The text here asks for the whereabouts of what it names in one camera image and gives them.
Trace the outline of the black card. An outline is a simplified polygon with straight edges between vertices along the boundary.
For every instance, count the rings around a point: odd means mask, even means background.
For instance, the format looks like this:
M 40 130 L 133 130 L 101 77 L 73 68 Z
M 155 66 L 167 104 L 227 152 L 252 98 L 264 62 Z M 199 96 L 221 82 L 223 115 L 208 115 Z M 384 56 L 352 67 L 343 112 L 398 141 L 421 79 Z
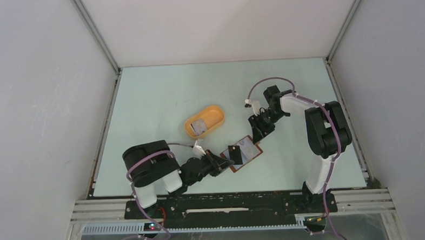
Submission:
M 242 165 L 242 153 L 238 145 L 228 146 L 229 159 L 234 162 L 234 165 Z

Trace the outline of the brown leather card holder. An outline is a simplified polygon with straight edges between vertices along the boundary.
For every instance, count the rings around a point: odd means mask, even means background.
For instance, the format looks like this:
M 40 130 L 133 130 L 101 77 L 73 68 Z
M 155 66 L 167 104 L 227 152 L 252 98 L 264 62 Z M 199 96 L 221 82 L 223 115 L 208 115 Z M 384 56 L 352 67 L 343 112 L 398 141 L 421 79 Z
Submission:
M 263 154 L 263 150 L 259 145 L 253 144 L 253 138 L 250 135 L 245 136 L 233 145 L 238 145 L 242 153 L 242 165 L 232 165 L 230 167 L 232 172 L 241 170 L 245 165 L 255 160 L 259 155 Z M 229 159 L 228 148 L 221 152 L 221 157 Z

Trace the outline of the orange plastic card tray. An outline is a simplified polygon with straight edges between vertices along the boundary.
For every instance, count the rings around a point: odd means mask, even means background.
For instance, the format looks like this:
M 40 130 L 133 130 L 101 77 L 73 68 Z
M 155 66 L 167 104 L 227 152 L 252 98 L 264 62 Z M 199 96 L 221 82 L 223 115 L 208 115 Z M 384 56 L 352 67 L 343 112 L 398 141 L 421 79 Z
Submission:
M 208 127 L 208 130 L 205 133 L 201 134 L 200 136 L 195 136 L 194 132 L 191 129 L 190 124 L 200 118 L 204 120 L 206 126 Z M 221 127 L 224 122 L 225 122 L 225 113 L 223 109 L 218 105 L 209 105 L 209 106 L 206 106 L 206 108 L 200 110 L 198 113 L 191 116 L 190 118 L 188 118 L 184 123 L 184 128 L 187 135 L 193 140 L 203 139 L 208 134 L 212 133 L 213 131 Z

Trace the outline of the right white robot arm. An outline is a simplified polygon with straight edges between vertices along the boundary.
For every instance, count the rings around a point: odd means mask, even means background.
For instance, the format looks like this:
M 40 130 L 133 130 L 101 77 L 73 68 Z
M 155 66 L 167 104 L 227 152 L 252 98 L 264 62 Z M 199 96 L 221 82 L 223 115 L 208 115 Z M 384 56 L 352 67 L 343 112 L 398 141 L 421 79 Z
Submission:
M 299 113 L 304 118 L 308 144 L 316 157 L 303 183 L 301 204 L 305 210 L 315 212 L 323 204 L 321 195 L 329 189 L 335 163 L 353 140 L 341 105 L 337 101 L 321 104 L 294 90 L 280 91 L 275 85 L 266 88 L 263 95 L 266 109 L 258 101 L 245 100 L 245 107 L 253 111 L 248 119 L 253 143 L 269 136 L 282 117 Z

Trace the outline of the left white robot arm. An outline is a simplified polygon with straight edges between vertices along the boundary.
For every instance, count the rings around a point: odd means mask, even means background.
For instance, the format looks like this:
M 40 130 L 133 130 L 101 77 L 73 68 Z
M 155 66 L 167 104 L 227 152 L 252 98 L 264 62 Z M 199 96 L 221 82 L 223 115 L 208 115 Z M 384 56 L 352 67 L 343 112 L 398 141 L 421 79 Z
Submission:
M 201 147 L 201 140 L 194 145 L 168 143 L 165 140 L 135 145 L 127 149 L 123 161 L 137 205 L 137 212 L 144 218 L 157 214 L 157 193 L 155 186 L 163 184 L 169 194 L 181 195 L 188 187 L 203 180 L 206 176 L 217 177 L 235 164 L 234 160 L 215 155 Z M 180 165 L 171 145 L 190 148 L 194 157 Z

